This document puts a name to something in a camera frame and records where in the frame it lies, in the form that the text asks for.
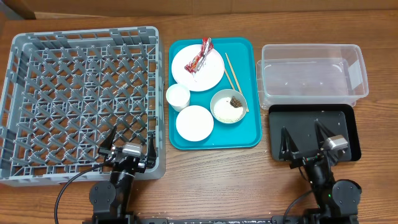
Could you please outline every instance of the round white plate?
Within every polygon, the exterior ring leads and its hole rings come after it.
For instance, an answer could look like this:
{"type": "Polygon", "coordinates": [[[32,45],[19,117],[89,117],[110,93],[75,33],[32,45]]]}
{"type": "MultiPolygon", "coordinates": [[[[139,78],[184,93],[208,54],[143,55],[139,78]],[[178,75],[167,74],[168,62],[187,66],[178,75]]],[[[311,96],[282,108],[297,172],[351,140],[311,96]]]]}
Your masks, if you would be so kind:
{"type": "Polygon", "coordinates": [[[200,48],[200,44],[184,47],[172,62],[174,80],[185,85],[190,91],[209,90],[217,85],[224,75],[224,60],[215,49],[206,56],[205,63],[198,72],[191,74],[186,71],[184,66],[200,52],[200,48]]]}
{"type": "Polygon", "coordinates": [[[213,131],[211,113],[202,106],[189,106],[182,110],[175,121],[177,132],[188,141],[201,141],[213,131]]]}

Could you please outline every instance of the brown food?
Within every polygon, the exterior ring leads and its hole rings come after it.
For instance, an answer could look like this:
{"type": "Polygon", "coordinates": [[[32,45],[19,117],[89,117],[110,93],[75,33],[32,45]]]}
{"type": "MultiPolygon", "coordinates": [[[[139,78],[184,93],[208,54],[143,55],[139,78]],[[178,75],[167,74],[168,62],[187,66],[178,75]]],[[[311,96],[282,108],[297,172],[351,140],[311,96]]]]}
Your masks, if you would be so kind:
{"type": "Polygon", "coordinates": [[[235,108],[242,107],[242,103],[238,99],[236,99],[235,96],[232,97],[229,103],[231,103],[231,105],[235,108]]]}

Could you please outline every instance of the crate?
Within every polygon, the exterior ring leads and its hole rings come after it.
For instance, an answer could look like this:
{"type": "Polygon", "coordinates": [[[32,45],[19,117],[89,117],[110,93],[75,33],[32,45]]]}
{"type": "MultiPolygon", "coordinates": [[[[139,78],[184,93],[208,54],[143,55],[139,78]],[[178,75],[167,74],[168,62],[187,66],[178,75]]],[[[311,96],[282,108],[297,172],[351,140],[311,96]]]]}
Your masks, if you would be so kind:
{"type": "MultiPolygon", "coordinates": [[[[155,27],[74,30],[14,37],[0,101],[0,183],[52,185],[102,162],[99,144],[151,135],[165,173],[164,49],[155,27]]],[[[100,168],[77,180],[104,180],[100,168]]]]}

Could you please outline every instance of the chopstick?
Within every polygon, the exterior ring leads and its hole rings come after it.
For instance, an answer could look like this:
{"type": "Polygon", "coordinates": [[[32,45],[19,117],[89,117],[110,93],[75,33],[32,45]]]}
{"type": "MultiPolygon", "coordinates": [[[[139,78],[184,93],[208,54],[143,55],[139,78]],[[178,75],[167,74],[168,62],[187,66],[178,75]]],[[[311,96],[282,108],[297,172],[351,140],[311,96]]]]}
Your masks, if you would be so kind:
{"type": "Polygon", "coordinates": [[[231,78],[229,77],[228,72],[226,71],[225,68],[224,68],[224,72],[225,72],[226,77],[228,78],[229,84],[231,84],[232,89],[235,90],[235,86],[232,84],[231,78]]]}
{"type": "MultiPolygon", "coordinates": [[[[229,61],[229,57],[228,57],[228,54],[227,54],[226,52],[225,52],[225,56],[226,56],[226,59],[227,59],[227,61],[228,61],[228,63],[229,63],[229,67],[231,68],[232,75],[234,76],[234,79],[235,79],[235,82],[236,82],[236,86],[238,86],[239,92],[243,95],[242,90],[241,90],[241,87],[239,86],[239,83],[238,83],[238,79],[236,78],[234,68],[232,67],[231,62],[229,61]]],[[[232,85],[231,79],[229,79],[229,82],[230,82],[230,84],[231,84],[231,86],[232,86],[232,89],[235,90],[234,85],[232,85]]]]}

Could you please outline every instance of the candy wrapper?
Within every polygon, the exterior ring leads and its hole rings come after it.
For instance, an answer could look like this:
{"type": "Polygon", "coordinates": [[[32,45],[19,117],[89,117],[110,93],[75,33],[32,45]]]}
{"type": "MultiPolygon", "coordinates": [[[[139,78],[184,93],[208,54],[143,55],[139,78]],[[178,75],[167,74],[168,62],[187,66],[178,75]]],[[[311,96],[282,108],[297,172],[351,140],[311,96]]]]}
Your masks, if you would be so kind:
{"type": "Polygon", "coordinates": [[[203,38],[201,43],[201,49],[198,55],[196,55],[193,60],[188,63],[184,68],[190,73],[196,73],[199,71],[203,63],[205,62],[206,56],[214,48],[213,43],[211,43],[211,38],[203,38]]]}

